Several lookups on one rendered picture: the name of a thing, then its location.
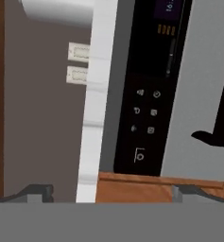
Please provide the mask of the white wall socket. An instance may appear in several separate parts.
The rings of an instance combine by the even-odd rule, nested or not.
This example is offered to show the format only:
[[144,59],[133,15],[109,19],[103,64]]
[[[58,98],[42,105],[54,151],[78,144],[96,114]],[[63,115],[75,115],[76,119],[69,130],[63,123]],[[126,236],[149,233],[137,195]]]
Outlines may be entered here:
[[68,60],[88,62],[90,54],[90,46],[82,43],[69,43]]
[[68,66],[66,82],[73,84],[85,84],[87,82],[88,69],[83,67]]

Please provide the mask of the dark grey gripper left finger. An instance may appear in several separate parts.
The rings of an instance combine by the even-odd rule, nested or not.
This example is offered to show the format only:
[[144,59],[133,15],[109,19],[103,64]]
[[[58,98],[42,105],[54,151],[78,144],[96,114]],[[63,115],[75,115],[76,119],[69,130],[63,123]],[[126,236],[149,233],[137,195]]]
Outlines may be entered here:
[[29,203],[33,199],[42,203],[53,202],[54,186],[52,184],[30,184],[20,192],[0,198],[0,203]]

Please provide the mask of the grey dishwasher door, black panel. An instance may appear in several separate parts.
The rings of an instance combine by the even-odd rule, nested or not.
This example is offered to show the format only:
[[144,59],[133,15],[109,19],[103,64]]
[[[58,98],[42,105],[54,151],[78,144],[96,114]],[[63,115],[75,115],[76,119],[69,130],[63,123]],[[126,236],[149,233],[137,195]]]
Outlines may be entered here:
[[120,0],[99,169],[224,181],[224,0]]

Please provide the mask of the white cylindrical object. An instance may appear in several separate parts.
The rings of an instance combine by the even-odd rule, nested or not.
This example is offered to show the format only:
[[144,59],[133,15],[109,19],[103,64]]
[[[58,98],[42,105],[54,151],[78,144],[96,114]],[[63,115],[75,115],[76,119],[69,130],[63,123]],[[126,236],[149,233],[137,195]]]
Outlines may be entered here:
[[95,0],[18,0],[26,17],[40,22],[90,27]]

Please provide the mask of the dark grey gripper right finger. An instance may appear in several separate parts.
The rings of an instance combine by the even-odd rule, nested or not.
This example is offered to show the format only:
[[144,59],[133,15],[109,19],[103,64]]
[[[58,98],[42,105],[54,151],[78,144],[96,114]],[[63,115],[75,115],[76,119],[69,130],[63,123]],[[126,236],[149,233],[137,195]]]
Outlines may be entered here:
[[224,203],[224,198],[211,195],[193,184],[176,184],[171,190],[172,201],[177,203]]

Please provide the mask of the wooden cupboard front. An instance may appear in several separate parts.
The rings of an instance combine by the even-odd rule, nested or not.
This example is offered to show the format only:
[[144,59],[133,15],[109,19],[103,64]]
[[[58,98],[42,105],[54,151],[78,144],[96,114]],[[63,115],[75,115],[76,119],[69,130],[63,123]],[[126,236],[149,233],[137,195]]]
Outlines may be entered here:
[[171,202],[175,184],[194,184],[208,194],[224,198],[224,181],[100,172],[95,202]]

